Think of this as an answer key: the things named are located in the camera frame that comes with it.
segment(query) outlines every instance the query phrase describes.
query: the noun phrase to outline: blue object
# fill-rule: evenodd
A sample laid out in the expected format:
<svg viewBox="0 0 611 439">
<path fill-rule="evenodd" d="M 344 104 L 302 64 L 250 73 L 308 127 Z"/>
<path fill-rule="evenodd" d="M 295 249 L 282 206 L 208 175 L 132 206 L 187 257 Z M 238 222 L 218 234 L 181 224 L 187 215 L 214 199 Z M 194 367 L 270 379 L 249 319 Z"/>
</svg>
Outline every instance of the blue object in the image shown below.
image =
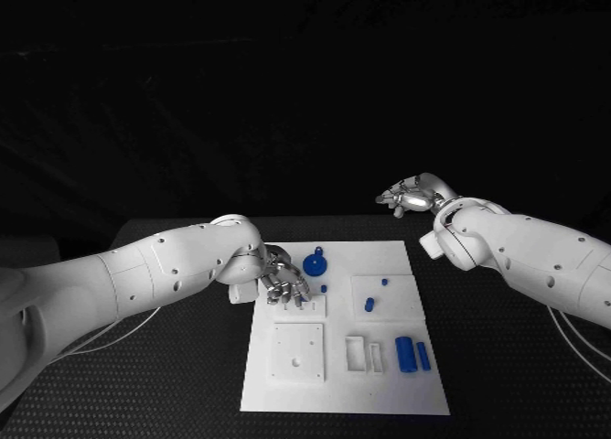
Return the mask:
<svg viewBox="0 0 611 439">
<path fill-rule="evenodd" d="M 422 342 L 417 342 L 417 354 L 419 354 L 420 368 L 423 370 L 430 370 L 430 363 L 428 362 L 428 355 L 426 355 L 426 347 L 423 346 Z"/>
<path fill-rule="evenodd" d="M 397 350 L 397 364 L 400 372 L 417 371 L 417 362 L 415 361 L 413 341 L 409 337 L 394 339 L 394 348 Z"/>
<path fill-rule="evenodd" d="M 319 276 L 328 268 L 328 262 L 322 257 L 322 249 L 316 247 L 314 253 L 302 260 L 302 271 L 309 276 Z"/>
<path fill-rule="evenodd" d="M 370 313 L 373 309 L 374 309 L 374 300 L 371 297 L 367 297 L 367 302 L 364 303 L 364 311 Z"/>
</svg>

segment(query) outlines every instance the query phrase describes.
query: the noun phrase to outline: black background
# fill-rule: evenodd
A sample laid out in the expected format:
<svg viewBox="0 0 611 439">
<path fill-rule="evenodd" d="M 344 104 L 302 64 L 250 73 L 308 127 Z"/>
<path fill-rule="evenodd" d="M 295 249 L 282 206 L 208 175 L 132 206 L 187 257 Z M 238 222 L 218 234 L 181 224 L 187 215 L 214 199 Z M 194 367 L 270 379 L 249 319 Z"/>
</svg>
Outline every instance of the black background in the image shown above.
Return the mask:
<svg viewBox="0 0 611 439">
<path fill-rule="evenodd" d="M 420 172 L 611 242 L 611 2 L 0 9 L 0 233 L 384 214 Z"/>
</svg>

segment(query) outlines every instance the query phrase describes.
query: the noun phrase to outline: black table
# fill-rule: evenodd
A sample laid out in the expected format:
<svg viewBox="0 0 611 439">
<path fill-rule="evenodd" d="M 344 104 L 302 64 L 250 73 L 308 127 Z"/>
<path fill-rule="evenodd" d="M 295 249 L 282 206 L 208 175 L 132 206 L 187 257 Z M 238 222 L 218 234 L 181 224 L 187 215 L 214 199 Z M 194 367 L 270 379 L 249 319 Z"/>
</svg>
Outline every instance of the black table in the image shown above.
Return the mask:
<svg viewBox="0 0 611 439">
<path fill-rule="evenodd" d="M 113 247 L 207 221 L 133 220 Z M 464 273 L 445 258 L 428 258 L 417 239 L 430 215 L 251 222 L 264 241 L 404 241 L 451 416 L 238 412 L 251 304 L 230 305 L 225 286 L 212 284 L 165 306 L 116 345 L 44 370 L 6 438 L 611 437 L 611 386 L 566 346 L 546 308 L 498 274 Z M 143 317 L 123 321 L 100 344 Z M 575 320 L 611 353 L 611 334 Z M 605 361 L 585 355 L 611 376 Z"/>
</svg>

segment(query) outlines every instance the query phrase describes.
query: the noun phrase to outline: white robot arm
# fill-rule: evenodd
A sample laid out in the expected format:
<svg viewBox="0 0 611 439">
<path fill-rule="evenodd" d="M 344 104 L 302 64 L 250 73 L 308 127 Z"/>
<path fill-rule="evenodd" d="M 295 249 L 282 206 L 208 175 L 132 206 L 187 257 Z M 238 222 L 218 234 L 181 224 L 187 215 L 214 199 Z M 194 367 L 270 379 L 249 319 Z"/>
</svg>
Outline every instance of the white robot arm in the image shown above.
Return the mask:
<svg viewBox="0 0 611 439">
<path fill-rule="evenodd" d="M 247 219 L 227 215 L 110 252 L 21 270 L 0 268 L 0 412 L 81 336 L 168 305 L 217 281 L 231 303 L 309 300 L 285 251 L 262 243 Z"/>
<path fill-rule="evenodd" d="M 585 233 L 497 204 L 458 197 L 432 174 L 402 180 L 374 200 L 404 211 L 430 210 L 433 230 L 419 239 L 430 258 L 500 272 L 531 299 L 611 329 L 611 246 Z"/>
</svg>

